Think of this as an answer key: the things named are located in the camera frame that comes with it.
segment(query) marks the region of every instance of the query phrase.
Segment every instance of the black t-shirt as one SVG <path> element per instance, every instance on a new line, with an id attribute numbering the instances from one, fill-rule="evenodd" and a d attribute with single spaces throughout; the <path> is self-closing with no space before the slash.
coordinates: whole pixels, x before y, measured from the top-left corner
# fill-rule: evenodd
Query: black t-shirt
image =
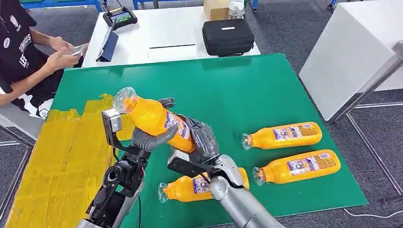
<path id="1" fill-rule="evenodd" d="M 0 94 L 6 94 L 12 92 L 11 84 L 38 71 L 48 56 L 34 46 L 29 28 L 37 23 L 18 0 L 0 0 L 0 17 Z M 56 71 L 12 103 L 45 119 L 62 75 L 63 70 Z"/>

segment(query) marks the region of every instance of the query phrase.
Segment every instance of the bottle cap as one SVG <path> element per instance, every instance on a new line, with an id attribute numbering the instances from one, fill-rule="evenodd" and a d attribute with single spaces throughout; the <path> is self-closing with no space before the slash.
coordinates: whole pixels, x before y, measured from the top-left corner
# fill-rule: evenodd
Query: bottle cap
<path id="1" fill-rule="evenodd" d="M 112 106 L 120 113 L 129 113 L 136 105 L 137 94 L 131 87 L 121 89 L 114 96 Z"/>
<path id="2" fill-rule="evenodd" d="M 165 203 L 168 200 L 168 195 L 166 194 L 166 187 L 168 185 L 166 183 L 160 183 L 158 185 L 158 199 L 161 203 Z"/>
<path id="3" fill-rule="evenodd" d="M 250 134 L 242 134 L 242 147 L 249 150 L 253 146 L 252 136 Z"/>
<path id="4" fill-rule="evenodd" d="M 252 176 L 258 186 L 262 186 L 264 183 L 266 183 L 266 175 L 262 168 L 253 167 Z"/>

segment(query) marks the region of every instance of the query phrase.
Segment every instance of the bottle label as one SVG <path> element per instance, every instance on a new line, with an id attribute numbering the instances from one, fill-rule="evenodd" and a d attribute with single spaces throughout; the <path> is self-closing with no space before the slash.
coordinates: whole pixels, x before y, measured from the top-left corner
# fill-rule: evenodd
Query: bottle label
<path id="1" fill-rule="evenodd" d="M 209 184 L 203 177 L 194 178 L 193 191 L 195 194 L 209 192 Z"/>
<path id="2" fill-rule="evenodd" d="M 329 153 L 321 153 L 312 157 L 287 162 L 291 175 L 316 171 L 336 166 L 336 162 Z"/>
<path id="3" fill-rule="evenodd" d="M 273 130 L 276 140 L 287 140 L 311 136 L 317 134 L 315 127 L 312 124 L 304 124 L 286 128 L 278 128 Z"/>
<path id="4" fill-rule="evenodd" d="M 177 115 L 172 114 L 171 112 L 166 112 L 166 119 L 164 127 L 168 129 L 170 126 L 178 125 L 179 129 L 177 134 L 180 135 L 184 139 L 189 139 L 190 136 L 190 128 L 188 125 L 179 118 Z"/>

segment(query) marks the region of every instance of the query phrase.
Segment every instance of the controller screen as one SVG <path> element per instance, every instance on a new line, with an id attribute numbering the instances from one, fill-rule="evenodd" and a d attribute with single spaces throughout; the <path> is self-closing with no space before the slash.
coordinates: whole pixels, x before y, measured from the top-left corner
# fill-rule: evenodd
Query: controller screen
<path id="1" fill-rule="evenodd" d="M 116 24 L 119 22 L 125 21 L 125 20 L 129 20 L 131 18 L 132 18 L 132 16 L 129 14 L 129 12 L 111 16 L 112 21 L 114 21 L 116 19 Z"/>

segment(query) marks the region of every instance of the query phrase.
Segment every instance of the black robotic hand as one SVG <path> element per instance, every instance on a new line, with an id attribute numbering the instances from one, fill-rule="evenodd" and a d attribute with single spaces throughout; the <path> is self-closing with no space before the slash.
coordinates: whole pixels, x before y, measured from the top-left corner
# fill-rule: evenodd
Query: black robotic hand
<path id="1" fill-rule="evenodd" d="M 166 109 L 175 106 L 175 98 L 164 98 L 159 100 L 159 102 Z M 144 151 L 151 152 L 158 146 L 171 140 L 178 132 L 178 128 L 177 125 L 174 125 L 169 127 L 166 132 L 157 136 L 152 136 L 136 127 L 134 128 L 132 135 L 132 145 L 135 145 Z"/>
<path id="2" fill-rule="evenodd" d="M 190 158 L 196 163 L 205 163 L 220 154 L 217 139 L 207 124 L 196 119 L 177 114 L 190 128 L 192 139 L 195 144 L 195 151 L 190 154 Z"/>

